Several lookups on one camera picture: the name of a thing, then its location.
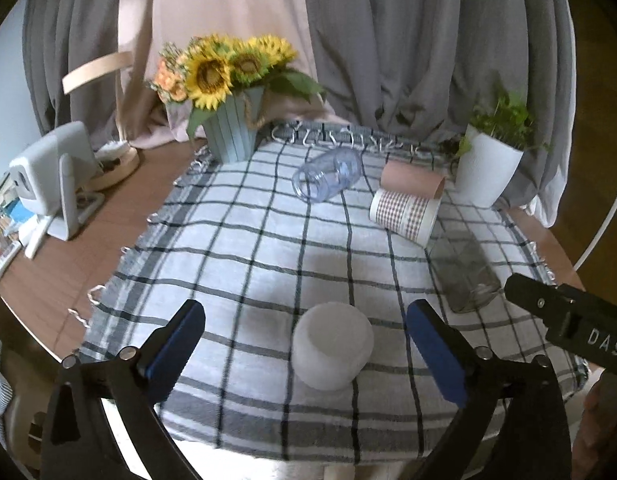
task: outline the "white cup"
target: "white cup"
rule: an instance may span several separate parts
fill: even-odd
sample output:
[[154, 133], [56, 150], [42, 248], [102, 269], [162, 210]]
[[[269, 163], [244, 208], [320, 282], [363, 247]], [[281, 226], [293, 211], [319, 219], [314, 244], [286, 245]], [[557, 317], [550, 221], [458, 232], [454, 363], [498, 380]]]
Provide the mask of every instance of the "white cup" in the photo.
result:
[[373, 329], [364, 314], [346, 303], [322, 303], [300, 318], [291, 360], [300, 380], [316, 390], [345, 387], [373, 352]]
[[373, 196], [369, 218], [425, 248], [440, 204], [439, 198], [422, 198], [380, 187]]

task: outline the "paper cup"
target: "paper cup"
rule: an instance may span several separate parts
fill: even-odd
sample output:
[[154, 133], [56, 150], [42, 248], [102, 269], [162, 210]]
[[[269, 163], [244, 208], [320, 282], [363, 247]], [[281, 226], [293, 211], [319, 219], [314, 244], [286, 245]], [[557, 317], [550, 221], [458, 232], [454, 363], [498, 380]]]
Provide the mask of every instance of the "paper cup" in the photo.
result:
[[390, 160], [382, 170], [380, 186], [387, 191], [423, 198], [441, 198], [444, 176], [415, 164]]
[[380, 187], [373, 196], [369, 217], [372, 222], [426, 247], [440, 202], [437, 198], [421, 198]]

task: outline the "flower bouquet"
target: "flower bouquet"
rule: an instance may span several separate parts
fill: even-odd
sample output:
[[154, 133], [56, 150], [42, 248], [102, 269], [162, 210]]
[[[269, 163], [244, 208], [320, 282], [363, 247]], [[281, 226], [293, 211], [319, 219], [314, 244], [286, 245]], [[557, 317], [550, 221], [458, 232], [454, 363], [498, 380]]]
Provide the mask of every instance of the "flower bouquet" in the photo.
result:
[[221, 162], [248, 160], [255, 135], [266, 118], [252, 118], [268, 92], [311, 100], [325, 90], [310, 76], [290, 68], [297, 52], [284, 38], [260, 36], [247, 41], [227, 36], [192, 38], [185, 49], [167, 43], [159, 69], [148, 84], [166, 104], [191, 100], [186, 132], [193, 139], [202, 125], [208, 146]]

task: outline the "green plant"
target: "green plant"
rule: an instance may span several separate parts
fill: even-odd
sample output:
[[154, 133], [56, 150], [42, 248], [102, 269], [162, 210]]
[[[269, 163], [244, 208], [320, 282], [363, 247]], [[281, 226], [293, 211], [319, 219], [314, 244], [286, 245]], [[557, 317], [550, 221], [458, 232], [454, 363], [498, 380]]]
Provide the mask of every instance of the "green plant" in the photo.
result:
[[533, 117], [517, 95], [501, 91], [495, 110], [487, 112], [476, 106], [469, 123], [480, 132], [516, 150], [538, 147], [533, 145]]
[[455, 153], [455, 158], [460, 158], [460, 156], [470, 152], [471, 148], [472, 146], [469, 138], [466, 135], [462, 136], [458, 144], [458, 151]]

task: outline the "orange flower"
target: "orange flower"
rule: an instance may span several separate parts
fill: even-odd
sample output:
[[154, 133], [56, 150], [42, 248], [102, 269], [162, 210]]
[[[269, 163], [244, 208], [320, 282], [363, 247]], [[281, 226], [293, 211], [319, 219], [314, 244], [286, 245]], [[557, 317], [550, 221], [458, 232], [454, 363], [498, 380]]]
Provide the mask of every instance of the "orange flower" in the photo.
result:
[[182, 77], [178, 73], [169, 70], [166, 65], [166, 59], [163, 57], [159, 59], [157, 73], [153, 78], [153, 85], [151, 86], [156, 89], [160, 100], [165, 103], [185, 101], [188, 97]]

